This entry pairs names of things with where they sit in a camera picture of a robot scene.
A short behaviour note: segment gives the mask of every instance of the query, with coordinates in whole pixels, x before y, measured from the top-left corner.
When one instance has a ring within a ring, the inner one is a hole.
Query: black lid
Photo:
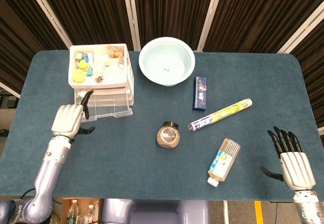
[[[164,124],[163,124],[163,126],[165,126],[165,125],[172,126],[172,127],[174,127],[175,129],[178,129],[178,127],[179,127],[178,124],[176,124],[176,123],[174,123],[174,122],[171,122],[171,121],[165,121]]]

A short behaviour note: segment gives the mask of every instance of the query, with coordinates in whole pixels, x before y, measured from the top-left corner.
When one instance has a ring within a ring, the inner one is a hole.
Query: yellow sponge
[[[78,67],[80,69],[87,69],[88,68],[88,64],[87,64],[87,62],[85,60],[80,60]]]
[[[86,79],[86,73],[80,70],[74,71],[72,78],[75,82],[83,82]]]

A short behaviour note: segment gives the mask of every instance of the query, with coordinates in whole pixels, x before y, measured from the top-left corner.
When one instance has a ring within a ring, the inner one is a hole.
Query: table
[[[195,53],[196,67],[184,82],[165,87],[149,81],[130,52],[135,77],[133,115],[100,118],[72,144],[55,196],[292,201],[284,183],[266,177],[281,172],[267,134],[274,125],[294,132],[308,155],[324,199],[322,148],[298,61],[284,54]],[[0,195],[33,187],[57,109],[73,103],[68,85],[69,51],[42,51],[32,60],[5,151],[0,160]],[[207,110],[192,111],[195,76],[208,78]],[[253,106],[196,132],[188,123],[251,98]],[[156,143],[164,121],[178,123],[181,141]],[[207,170],[223,139],[241,144],[226,182],[207,183]]]

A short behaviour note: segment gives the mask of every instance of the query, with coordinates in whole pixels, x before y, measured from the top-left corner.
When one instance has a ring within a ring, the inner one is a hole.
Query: brown curtain
[[[125,0],[47,0],[73,44],[126,43],[133,50]]]
[[[324,126],[324,20],[291,52],[300,62],[318,127]]]
[[[35,0],[0,0],[0,81],[21,93],[33,56],[67,49]]]
[[[203,51],[276,53],[324,0],[220,0]]]
[[[210,0],[135,0],[141,47],[170,36],[197,49]]]

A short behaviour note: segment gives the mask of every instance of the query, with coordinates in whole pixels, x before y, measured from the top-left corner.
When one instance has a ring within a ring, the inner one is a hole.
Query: plastic bottle
[[[70,206],[67,214],[66,224],[78,224],[78,214],[79,208],[77,206],[77,200],[72,200],[72,205]]]
[[[235,141],[229,138],[224,139],[208,170],[210,177],[207,182],[210,185],[217,187],[219,182],[225,181],[240,148],[241,146]]]
[[[96,217],[93,207],[94,205],[89,205],[89,209],[87,211],[87,214],[85,215],[85,224],[91,223]]]

